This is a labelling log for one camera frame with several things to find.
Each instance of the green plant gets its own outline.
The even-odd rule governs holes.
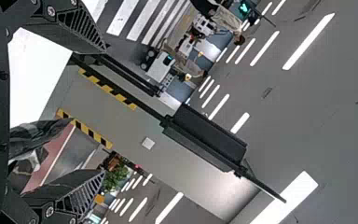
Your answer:
[[[128,173],[129,170],[123,163],[117,165],[112,172],[106,172],[103,181],[104,191],[111,192],[117,188],[118,182],[125,179]]]

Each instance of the black machine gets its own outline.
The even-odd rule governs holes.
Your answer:
[[[95,195],[101,190],[103,171],[74,172],[21,196],[7,182],[10,98],[7,43],[20,27],[76,53],[106,52],[103,37],[80,0],[0,0],[0,223],[81,223],[92,206]],[[101,76],[76,57],[71,60],[87,73]],[[112,67],[117,67],[113,61],[110,63]],[[123,74],[126,72],[122,67],[120,70]],[[132,75],[128,77],[134,83],[139,82]],[[155,87],[140,83],[139,86],[141,85],[149,95],[158,92]],[[248,169],[241,164],[247,145],[240,139],[186,105],[182,105],[173,117],[163,117],[119,86],[117,89],[158,119],[164,128],[164,134],[220,170],[234,170],[237,176],[248,178],[272,197],[285,202],[278,193],[249,174]]]
[[[79,53],[105,52],[106,46],[80,0],[0,0],[0,223],[80,223],[101,190],[104,171],[71,173],[21,196],[7,181],[10,99],[7,44],[20,27]]]

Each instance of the yellow and black hazard stripe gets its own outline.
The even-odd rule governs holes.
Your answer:
[[[129,107],[131,110],[135,110],[137,105],[124,95],[120,93],[119,88],[115,88],[115,85],[112,84],[110,80],[108,80],[106,77],[96,77],[90,73],[88,73],[83,68],[80,68],[79,74],[84,76],[86,79],[88,79],[90,82],[94,83],[96,86],[98,86],[100,89],[105,91],[108,94],[111,94],[113,97],[115,97],[118,101],[120,101],[122,104]]]
[[[66,113],[62,109],[58,109],[57,116],[62,119],[70,119],[74,118],[70,114]],[[92,137],[95,141],[101,143],[104,147],[107,149],[112,148],[112,143],[109,142],[105,137],[102,137],[99,133],[96,133],[93,131],[89,126],[87,126],[85,123],[81,122],[80,120],[74,118],[74,120],[71,122],[75,127],[77,127],[79,130],[81,130],[86,135]]]

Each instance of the robotic arm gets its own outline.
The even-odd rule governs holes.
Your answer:
[[[64,176],[66,179],[56,180],[54,186],[44,186],[21,197],[7,183],[10,99],[7,43],[20,27],[77,53],[101,53],[106,46],[80,0],[0,0],[0,223],[66,220],[63,223],[76,224],[100,190],[103,172],[70,174]]]

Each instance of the green light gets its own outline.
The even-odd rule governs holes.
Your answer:
[[[246,4],[242,4],[241,6],[240,6],[240,10],[242,10],[243,12],[248,12],[248,7],[246,6]]]

